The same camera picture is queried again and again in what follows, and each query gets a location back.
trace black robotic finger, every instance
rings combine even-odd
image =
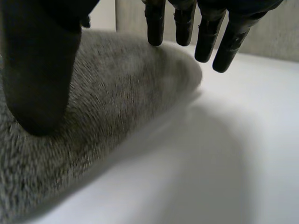
[[[192,37],[196,0],[169,0],[169,2],[175,7],[177,43],[187,46]]]
[[[148,42],[159,46],[163,42],[164,13],[166,0],[142,0],[148,25]]]
[[[207,6],[200,0],[198,0],[198,6],[202,18],[199,25],[195,59],[205,63],[211,57],[226,9]]]
[[[27,132],[49,134],[68,103],[79,20],[57,23],[39,0],[0,0],[0,5],[6,104]]]
[[[250,28],[265,14],[266,12],[257,13],[252,16],[229,14],[228,26],[213,62],[213,69],[215,71],[223,73],[229,68]]]

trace gray towel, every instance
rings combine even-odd
[[[198,64],[177,49],[85,31],[64,120],[52,136],[42,138],[16,123],[0,82],[0,224],[30,213],[74,184],[200,81]]]

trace robotic finger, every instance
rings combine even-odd
[[[196,0],[169,0],[174,6],[176,40],[181,46],[188,46],[192,37]]]
[[[166,0],[142,0],[148,25],[148,42],[159,46],[163,42],[164,13]]]

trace gray fabric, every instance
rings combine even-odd
[[[61,193],[200,81],[198,64],[176,49],[85,31],[64,121],[53,136],[42,138],[16,123],[0,82],[0,223]]]

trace folded towel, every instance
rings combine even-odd
[[[0,223],[32,212],[74,184],[128,134],[191,93],[200,81],[198,64],[177,49],[84,31],[64,120],[47,137],[29,135],[20,127],[6,107],[0,81]]]

